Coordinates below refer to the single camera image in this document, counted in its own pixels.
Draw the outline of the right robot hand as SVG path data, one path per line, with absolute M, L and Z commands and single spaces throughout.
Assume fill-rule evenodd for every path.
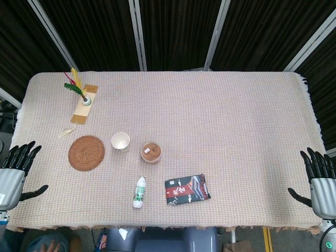
M 304 161 L 310 198 L 297 194 L 288 188 L 289 194 L 298 202 L 311 207 L 320 218 L 336 221 L 336 164 L 327 154 L 307 148 L 307 152 L 300 151 Z

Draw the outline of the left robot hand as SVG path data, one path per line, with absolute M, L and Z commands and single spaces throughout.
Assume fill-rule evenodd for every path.
M 38 190 L 23 192 L 26 177 L 32 167 L 41 146 L 35 146 L 35 141 L 22 146 L 12 147 L 0 165 L 0 212 L 7 212 L 17 206 L 19 202 L 43 194 L 48 185 Z

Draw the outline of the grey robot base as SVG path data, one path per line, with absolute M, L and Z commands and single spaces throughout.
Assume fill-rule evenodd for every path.
M 218 252 L 217 228 L 137 227 L 107 232 L 107 252 Z

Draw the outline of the round woven rattan coaster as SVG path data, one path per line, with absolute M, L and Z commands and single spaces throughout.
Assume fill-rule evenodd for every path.
M 103 160 L 103 142 L 93 135 L 85 135 L 74 141 L 68 151 L 70 165 L 77 171 L 91 171 Z

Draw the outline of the white paper cup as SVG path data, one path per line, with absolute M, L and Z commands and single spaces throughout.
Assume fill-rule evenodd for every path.
M 112 147 L 121 152 L 127 152 L 130 147 L 130 137 L 125 132 L 117 132 L 111 139 Z

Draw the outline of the beige woven tablecloth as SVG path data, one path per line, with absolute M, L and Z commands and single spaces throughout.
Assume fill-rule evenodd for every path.
M 78 96 L 61 72 L 34 75 L 18 114 L 12 145 L 41 145 L 24 185 L 41 196 L 9 212 L 8 228 L 58 226 L 312 228 L 313 210 L 288 193 L 309 197 L 300 151 L 325 152 L 303 78 L 293 72 L 81 72 L 98 86 L 84 125 L 65 137 Z M 130 137 L 127 152 L 112 136 Z M 77 171 L 68 151 L 76 139 L 98 137 L 102 162 Z M 162 149 L 157 164 L 141 158 L 149 142 Z M 204 174 L 210 199 L 167 205 L 165 181 Z M 141 208 L 132 202 L 138 179 Z

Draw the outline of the person in blue jeans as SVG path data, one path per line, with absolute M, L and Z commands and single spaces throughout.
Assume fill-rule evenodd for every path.
M 82 244 L 77 235 L 56 232 L 37 237 L 25 252 L 82 252 Z

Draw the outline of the tan bookmark with tassel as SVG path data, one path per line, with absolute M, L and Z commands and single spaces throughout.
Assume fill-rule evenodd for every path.
M 78 125 L 84 125 L 88 118 L 89 112 L 95 100 L 98 91 L 98 86 L 85 85 L 82 94 L 80 94 L 80 99 L 75 108 L 70 122 L 72 126 L 65 129 L 58 138 L 65 137 L 70 134 Z

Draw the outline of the colourful feather shuttlecock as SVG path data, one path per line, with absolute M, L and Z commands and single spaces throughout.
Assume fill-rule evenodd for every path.
M 82 82 L 78 76 L 78 71 L 74 67 L 72 67 L 70 72 L 73 76 L 72 78 L 64 72 L 64 75 L 69 80 L 68 83 L 64 83 L 64 87 L 80 95 L 82 97 L 82 103 L 84 106 L 91 105 L 91 99 L 86 96 L 86 89 L 83 89 L 82 87 Z

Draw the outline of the white bottle with green label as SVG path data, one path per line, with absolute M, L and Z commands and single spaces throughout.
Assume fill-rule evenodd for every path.
M 144 192 L 146 181 L 144 177 L 140 177 L 136 183 L 132 206 L 133 208 L 141 208 L 143 206 Z

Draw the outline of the black red printed packet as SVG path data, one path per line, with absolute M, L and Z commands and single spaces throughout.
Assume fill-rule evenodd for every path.
M 165 196 L 167 205 L 180 205 L 211 198 L 204 174 L 166 180 Z

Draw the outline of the small brown lidded jar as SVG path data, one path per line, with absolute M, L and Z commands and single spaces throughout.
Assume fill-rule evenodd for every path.
M 147 164 L 157 164 L 161 160 L 162 149 L 154 142 L 146 143 L 141 149 L 141 158 Z

